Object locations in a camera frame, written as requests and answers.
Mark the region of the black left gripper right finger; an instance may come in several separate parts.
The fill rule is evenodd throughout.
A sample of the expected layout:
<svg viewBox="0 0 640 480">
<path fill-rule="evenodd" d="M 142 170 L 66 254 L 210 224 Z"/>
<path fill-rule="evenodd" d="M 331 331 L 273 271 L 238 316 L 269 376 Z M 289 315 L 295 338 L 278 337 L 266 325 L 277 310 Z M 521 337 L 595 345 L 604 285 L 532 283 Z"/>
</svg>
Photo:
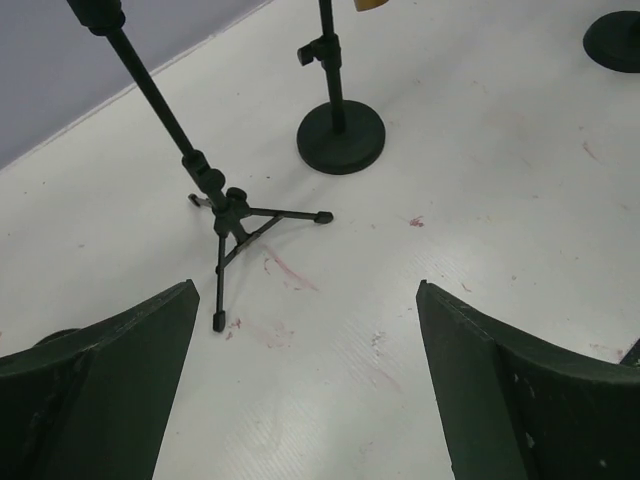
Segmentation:
<svg viewBox="0 0 640 480">
<path fill-rule="evenodd" d="M 637 345 L 618 363 L 588 357 L 428 281 L 416 303 L 455 478 L 638 478 Z"/>
</svg>

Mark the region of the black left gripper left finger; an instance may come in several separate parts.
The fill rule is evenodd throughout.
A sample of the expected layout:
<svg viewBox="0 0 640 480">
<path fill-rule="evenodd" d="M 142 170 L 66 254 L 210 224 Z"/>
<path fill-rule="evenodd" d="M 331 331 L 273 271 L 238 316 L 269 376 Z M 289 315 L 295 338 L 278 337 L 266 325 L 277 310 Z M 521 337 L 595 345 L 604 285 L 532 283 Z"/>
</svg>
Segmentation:
<svg viewBox="0 0 640 480">
<path fill-rule="evenodd" d="M 199 302 L 186 280 L 2 357 L 2 478 L 152 478 Z"/>
</svg>

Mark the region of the black tripod microphone stand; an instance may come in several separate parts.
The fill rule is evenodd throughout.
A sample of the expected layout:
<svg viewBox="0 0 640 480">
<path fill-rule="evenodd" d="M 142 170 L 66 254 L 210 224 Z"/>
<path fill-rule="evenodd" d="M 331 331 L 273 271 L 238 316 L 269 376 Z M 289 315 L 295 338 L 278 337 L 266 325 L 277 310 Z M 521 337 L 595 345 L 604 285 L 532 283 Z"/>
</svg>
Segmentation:
<svg viewBox="0 0 640 480">
<path fill-rule="evenodd" d="M 119 59 L 141 90 L 156 116 L 182 154 L 182 165 L 199 190 L 204 194 L 188 196 L 198 208 L 207 207 L 214 216 L 213 230 L 218 237 L 216 266 L 216 306 L 212 329 L 221 333 L 226 327 L 224 309 L 224 272 L 227 265 L 255 240 L 283 219 L 312 221 L 325 225 L 333 221 L 328 211 L 315 213 L 277 209 L 253 208 L 247 202 L 247 194 L 240 188 L 224 190 L 224 174 L 211 167 L 203 152 L 193 147 L 169 105 L 144 66 L 131 42 L 123 31 L 126 21 L 119 1 L 69 0 L 80 24 L 93 35 L 108 40 Z"/>
</svg>

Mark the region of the black round-base clip stand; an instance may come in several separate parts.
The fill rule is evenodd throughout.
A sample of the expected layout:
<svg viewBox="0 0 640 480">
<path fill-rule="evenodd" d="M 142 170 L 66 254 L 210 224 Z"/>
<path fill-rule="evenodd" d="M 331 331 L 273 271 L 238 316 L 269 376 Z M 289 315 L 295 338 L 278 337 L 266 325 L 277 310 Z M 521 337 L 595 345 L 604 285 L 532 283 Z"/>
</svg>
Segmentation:
<svg viewBox="0 0 640 480">
<path fill-rule="evenodd" d="M 335 32 L 330 1 L 319 3 L 322 35 L 297 51 L 306 66 L 321 64 L 329 101 L 315 107 L 301 121 L 296 144 L 301 159 L 312 169 L 329 175 L 348 175 L 372 165 L 383 152 L 386 128 L 370 106 L 343 96 L 342 52 Z"/>
</svg>

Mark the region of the gold microphone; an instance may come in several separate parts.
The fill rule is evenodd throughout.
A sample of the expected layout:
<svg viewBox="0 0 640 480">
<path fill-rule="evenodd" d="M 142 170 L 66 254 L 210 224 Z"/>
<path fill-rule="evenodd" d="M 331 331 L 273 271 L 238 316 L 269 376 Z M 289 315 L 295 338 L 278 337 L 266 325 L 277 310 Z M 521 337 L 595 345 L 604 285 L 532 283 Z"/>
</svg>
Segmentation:
<svg viewBox="0 0 640 480">
<path fill-rule="evenodd" d="M 354 0 L 355 8 L 358 12 L 379 8 L 387 2 L 388 0 Z"/>
</svg>

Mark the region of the black round-base orange-mic stand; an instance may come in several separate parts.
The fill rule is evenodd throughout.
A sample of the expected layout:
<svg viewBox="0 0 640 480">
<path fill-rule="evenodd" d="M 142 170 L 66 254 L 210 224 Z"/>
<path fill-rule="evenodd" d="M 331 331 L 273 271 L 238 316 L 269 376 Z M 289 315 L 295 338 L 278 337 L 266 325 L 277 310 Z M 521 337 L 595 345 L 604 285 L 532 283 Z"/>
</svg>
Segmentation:
<svg viewBox="0 0 640 480">
<path fill-rule="evenodd" d="M 622 73 L 639 72 L 639 12 L 617 11 L 597 19 L 583 37 L 586 54 Z"/>
</svg>

